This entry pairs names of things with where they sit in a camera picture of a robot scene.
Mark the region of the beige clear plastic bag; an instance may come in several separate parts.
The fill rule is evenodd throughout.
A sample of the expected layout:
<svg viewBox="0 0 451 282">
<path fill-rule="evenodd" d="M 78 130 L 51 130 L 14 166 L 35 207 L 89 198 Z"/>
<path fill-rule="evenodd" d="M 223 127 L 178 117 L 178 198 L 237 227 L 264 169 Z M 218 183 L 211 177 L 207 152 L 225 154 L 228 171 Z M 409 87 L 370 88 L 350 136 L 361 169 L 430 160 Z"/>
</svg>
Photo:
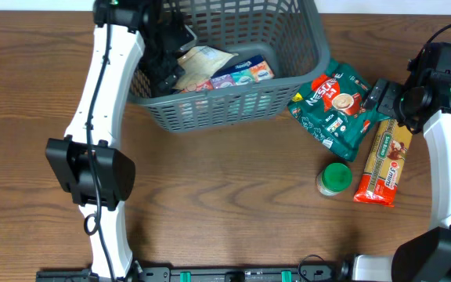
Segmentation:
<svg viewBox="0 0 451 282">
<path fill-rule="evenodd" d="M 235 56 L 238 54 L 223 52 L 209 46 L 191 48 L 188 53 L 178 58 L 178 64 L 185 73 L 178 79 L 174 88 L 191 92 L 198 90 Z"/>
</svg>

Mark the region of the colourful tissue multipack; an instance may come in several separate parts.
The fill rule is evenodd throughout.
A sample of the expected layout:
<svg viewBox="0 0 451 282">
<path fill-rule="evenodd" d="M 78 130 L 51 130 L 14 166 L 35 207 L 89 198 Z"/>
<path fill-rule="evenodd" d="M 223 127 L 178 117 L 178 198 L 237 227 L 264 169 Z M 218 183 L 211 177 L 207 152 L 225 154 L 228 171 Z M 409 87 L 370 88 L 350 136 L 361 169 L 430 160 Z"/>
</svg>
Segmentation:
<svg viewBox="0 0 451 282">
<path fill-rule="evenodd" d="M 253 56 L 231 67 L 217 71 L 211 78 L 186 86 L 181 92 L 200 92 L 247 85 L 275 77 L 274 72 L 262 55 Z"/>
</svg>

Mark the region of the grey plastic basket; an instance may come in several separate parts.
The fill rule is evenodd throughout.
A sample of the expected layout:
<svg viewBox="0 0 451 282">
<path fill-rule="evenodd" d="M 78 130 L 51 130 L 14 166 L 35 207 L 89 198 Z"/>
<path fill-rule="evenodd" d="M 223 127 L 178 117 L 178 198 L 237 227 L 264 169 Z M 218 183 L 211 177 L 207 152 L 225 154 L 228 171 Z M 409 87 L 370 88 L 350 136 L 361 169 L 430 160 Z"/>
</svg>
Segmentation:
<svg viewBox="0 0 451 282">
<path fill-rule="evenodd" d="M 330 50 L 313 0 L 165 1 L 162 16 L 181 13 L 198 45 L 234 54 L 230 66 L 261 55 L 274 73 L 270 80 L 224 89 L 151 97 L 149 81 L 138 70 L 128 100 L 148 110 L 169 132 L 274 117 L 300 87 L 319 77 Z"/>
</svg>

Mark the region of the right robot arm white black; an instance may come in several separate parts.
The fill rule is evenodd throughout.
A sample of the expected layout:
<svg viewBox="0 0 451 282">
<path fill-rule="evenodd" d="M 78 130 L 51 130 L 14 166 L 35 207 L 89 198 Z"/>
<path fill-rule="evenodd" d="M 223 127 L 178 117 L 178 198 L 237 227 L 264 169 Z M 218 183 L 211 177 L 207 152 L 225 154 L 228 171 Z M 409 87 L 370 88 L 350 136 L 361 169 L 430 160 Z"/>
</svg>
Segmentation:
<svg viewBox="0 0 451 282">
<path fill-rule="evenodd" d="M 364 107 L 422 133 L 431 166 L 429 230 L 393 255 L 357 255 L 343 263 L 351 281 L 451 281 L 451 44 L 424 45 L 404 84 L 377 80 Z"/>
</svg>

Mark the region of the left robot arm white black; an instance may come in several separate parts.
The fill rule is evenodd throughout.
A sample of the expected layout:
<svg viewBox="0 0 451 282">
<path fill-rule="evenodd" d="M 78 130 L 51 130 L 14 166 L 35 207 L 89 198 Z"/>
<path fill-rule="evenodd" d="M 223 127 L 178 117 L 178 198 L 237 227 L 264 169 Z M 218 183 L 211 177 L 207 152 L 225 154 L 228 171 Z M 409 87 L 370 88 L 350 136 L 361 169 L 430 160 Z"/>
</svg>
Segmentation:
<svg viewBox="0 0 451 282">
<path fill-rule="evenodd" d="M 78 108 L 45 156 L 62 189 L 83 215 L 92 246 L 88 281 L 137 281 L 142 272 L 128 244 L 125 203 L 135 163 L 121 150 L 121 124 L 132 80 L 143 73 L 154 95 L 171 92 L 183 76 L 177 55 L 196 35 L 176 8 L 162 1 L 97 1 L 92 59 Z"/>
</svg>

